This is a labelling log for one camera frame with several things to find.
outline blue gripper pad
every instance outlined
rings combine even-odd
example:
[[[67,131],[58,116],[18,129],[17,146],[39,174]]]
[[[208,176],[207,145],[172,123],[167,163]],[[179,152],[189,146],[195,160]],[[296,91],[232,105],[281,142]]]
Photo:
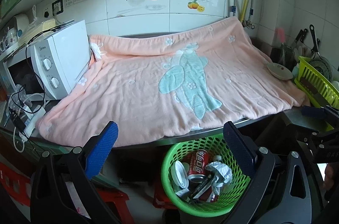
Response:
[[[86,157],[85,174],[89,180],[91,180],[93,176],[99,174],[108,154],[110,154],[110,151],[118,138],[118,125],[115,122],[110,121],[99,136],[98,142]]]
[[[251,152],[238,129],[232,122],[227,122],[224,124],[223,129],[224,139],[229,149],[231,150],[235,160],[237,161],[242,173],[249,176],[250,178],[254,177],[256,172],[256,155]]]

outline metal screw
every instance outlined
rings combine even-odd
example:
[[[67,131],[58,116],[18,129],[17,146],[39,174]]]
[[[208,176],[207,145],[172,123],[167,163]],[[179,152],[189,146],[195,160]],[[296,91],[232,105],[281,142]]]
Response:
[[[75,154],[79,154],[81,151],[82,151],[82,148],[81,148],[81,147],[75,147],[75,148],[73,149],[73,153],[75,153]]]
[[[43,157],[43,158],[46,158],[49,154],[50,154],[49,151],[44,151],[44,152],[42,153],[42,157]]]
[[[267,154],[267,153],[268,153],[268,149],[265,148],[265,147],[260,147],[260,148],[259,148],[259,151],[260,151],[261,153],[263,153],[263,154]]]
[[[299,157],[299,154],[298,154],[296,151],[292,151],[292,152],[291,152],[291,155],[292,155],[294,158],[298,158],[298,157]]]

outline white microwave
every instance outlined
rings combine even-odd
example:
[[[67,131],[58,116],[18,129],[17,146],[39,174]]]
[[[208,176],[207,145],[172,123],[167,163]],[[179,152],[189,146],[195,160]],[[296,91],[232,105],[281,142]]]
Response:
[[[41,81],[35,72],[44,84],[46,100],[63,99],[88,68],[90,46],[85,21],[63,27],[47,37],[40,37],[40,41],[28,47],[27,60],[25,51],[26,47],[3,64],[13,89],[20,84],[25,85],[26,94],[43,94]],[[42,97],[34,95],[31,100],[42,100]]]

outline white bottle cap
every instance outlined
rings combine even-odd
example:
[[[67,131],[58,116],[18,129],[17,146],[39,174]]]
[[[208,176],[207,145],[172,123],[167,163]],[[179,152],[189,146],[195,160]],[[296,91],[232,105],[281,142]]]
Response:
[[[222,161],[221,155],[215,155],[215,156],[213,157],[213,161],[214,161],[214,162],[215,162],[215,161]]]

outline microwave knob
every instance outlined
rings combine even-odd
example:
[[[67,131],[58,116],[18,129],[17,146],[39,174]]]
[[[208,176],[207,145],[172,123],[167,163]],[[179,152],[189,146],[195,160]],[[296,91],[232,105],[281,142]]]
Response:
[[[54,87],[54,88],[57,88],[58,86],[59,86],[59,81],[58,81],[58,79],[57,78],[52,78],[51,80],[50,80],[50,82],[52,83],[52,86]]]
[[[52,63],[50,62],[49,59],[44,59],[42,61],[42,64],[46,70],[49,70],[52,67]]]

